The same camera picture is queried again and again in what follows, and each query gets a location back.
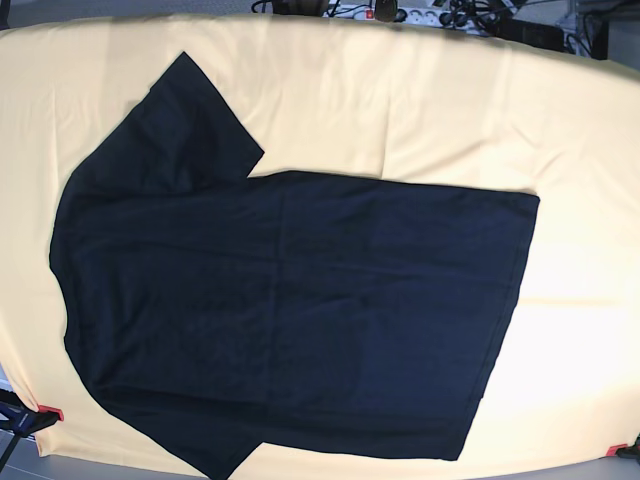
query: black fabric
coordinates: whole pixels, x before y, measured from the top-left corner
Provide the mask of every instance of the black fabric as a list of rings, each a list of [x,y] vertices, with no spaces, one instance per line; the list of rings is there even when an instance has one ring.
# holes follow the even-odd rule
[[[538,198],[261,155],[183,54],[73,172],[50,262],[87,390],[214,479],[261,442],[455,460]]]

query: t-shirt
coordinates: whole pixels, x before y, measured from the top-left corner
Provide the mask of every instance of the t-shirt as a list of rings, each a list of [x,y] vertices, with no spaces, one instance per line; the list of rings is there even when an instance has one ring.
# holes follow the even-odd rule
[[[182,54],[73,172],[50,262],[88,392],[212,479],[262,442],[457,459],[538,198],[262,153]]]

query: power strip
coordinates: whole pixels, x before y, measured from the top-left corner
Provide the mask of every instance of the power strip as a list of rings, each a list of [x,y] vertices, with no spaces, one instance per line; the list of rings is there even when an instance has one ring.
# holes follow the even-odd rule
[[[440,15],[450,13],[448,6],[448,0],[446,2],[439,2],[438,0],[435,0],[434,5],[427,8],[403,8],[401,6],[400,8],[407,12],[407,18],[402,23],[405,25],[417,25],[421,27],[444,28],[440,22]],[[336,12],[336,17],[351,18],[353,20],[360,21],[375,21],[373,18],[373,10],[366,5],[349,5],[341,3]],[[486,36],[486,33],[476,28],[472,21],[467,21],[462,26],[456,26],[455,30],[460,30],[471,35]]]

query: cable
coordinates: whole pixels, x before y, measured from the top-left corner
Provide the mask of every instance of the cable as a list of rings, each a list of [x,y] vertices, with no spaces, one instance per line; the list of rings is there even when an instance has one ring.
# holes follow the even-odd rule
[[[329,13],[329,10],[327,10],[327,14],[329,15],[329,17],[336,16],[336,10],[338,9],[338,5],[340,5],[340,0],[336,0],[336,3],[333,4],[333,10],[331,10],[331,13]]]
[[[498,13],[511,11],[511,9],[514,9],[514,8],[516,10],[520,10],[521,8],[529,7],[529,6],[532,6],[532,5],[541,5],[543,3],[557,3],[557,2],[562,2],[562,1],[564,1],[564,0],[537,0],[535,2],[527,2],[527,3],[523,4],[523,5],[520,5],[519,7],[514,5],[512,7],[496,8],[495,10],[491,10],[490,12],[487,12],[487,13],[482,13],[480,15],[471,16],[471,17],[469,17],[469,19],[470,20],[474,20],[474,19],[478,19],[478,18],[485,18],[485,17],[491,16],[491,15],[496,15]]]
[[[589,55],[589,57],[592,57],[591,49],[587,47],[584,44],[584,42],[574,33],[569,33],[567,35],[567,41],[565,42],[565,46],[569,47],[569,53],[572,53],[574,55],[577,53],[576,49],[573,48],[573,45],[571,45],[571,42],[569,42],[569,40],[573,40],[574,42],[576,42],[578,45],[582,47],[582,49],[586,52],[586,54]]]
[[[256,7],[258,5],[262,5],[262,13],[264,13],[267,8],[267,3],[271,3],[271,0],[258,0],[257,2],[253,2],[253,4],[251,5],[251,11],[253,13],[260,13],[256,10]]]
[[[358,5],[356,7],[348,8],[347,10],[341,10],[339,12],[331,12],[329,14],[330,17],[335,17],[336,15],[344,15],[345,13],[353,12],[354,10],[358,10],[359,8],[371,8],[368,4],[363,3],[362,5]]]

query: red clip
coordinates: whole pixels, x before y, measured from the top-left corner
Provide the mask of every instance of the red clip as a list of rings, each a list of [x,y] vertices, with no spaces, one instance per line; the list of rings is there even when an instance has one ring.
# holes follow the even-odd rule
[[[58,414],[58,418],[60,422],[64,422],[64,413],[59,408],[47,407],[46,405],[38,405],[39,413],[53,412]]]

